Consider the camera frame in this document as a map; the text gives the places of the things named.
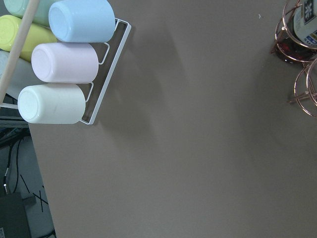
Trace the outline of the tea bottle front of rack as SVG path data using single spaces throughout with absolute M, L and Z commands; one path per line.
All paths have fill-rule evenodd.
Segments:
M 288 63 L 310 63 L 317 58 L 317 2 L 288 0 L 275 29 L 272 51 Z

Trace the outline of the white cup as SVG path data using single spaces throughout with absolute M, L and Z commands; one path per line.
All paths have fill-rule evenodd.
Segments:
M 27 86 L 18 96 L 19 113 L 28 123 L 75 124 L 85 108 L 84 93 L 76 84 Z

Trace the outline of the pink cup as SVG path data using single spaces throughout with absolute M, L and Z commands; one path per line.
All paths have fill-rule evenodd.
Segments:
M 88 43 L 45 43 L 31 56 L 35 75 L 47 83 L 87 84 L 99 71 L 98 56 Z

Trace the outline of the blue cup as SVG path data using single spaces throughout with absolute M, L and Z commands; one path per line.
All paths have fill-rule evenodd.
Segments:
M 103 43 L 114 35 L 115 16 L 106 0 L 62 0 L 51 5 L 49 25 L 62 42 Z

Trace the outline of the grey cup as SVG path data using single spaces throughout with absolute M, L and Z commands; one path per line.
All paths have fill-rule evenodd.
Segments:
M 31 64 L 23 59 L 18 59 L 6 93 L 18 99 L 18 95 L 23 88 L 36 84 L 38 84 L 38 79 L 32 70 Z

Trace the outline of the yellow cup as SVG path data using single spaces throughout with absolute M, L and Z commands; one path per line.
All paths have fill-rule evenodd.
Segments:
M 0 49 L 10 52 L 20 29 L 22 19 L 13 15 L 0 17 Z M 57 39 L 50 29 L 32 23 L 20 53 L 20 58 L 30 62 L 34 48 L 39 44 L 56 43 Z

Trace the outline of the green cup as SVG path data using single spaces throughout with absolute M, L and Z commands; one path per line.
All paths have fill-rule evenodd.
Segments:
M 8 12 L 16 17 L 23 18 L 29 0 L 4 0 L 4 6 Z M 56 0 L 41 0 L 33 17 L 33 23 L 49 27 L 49 9 Z

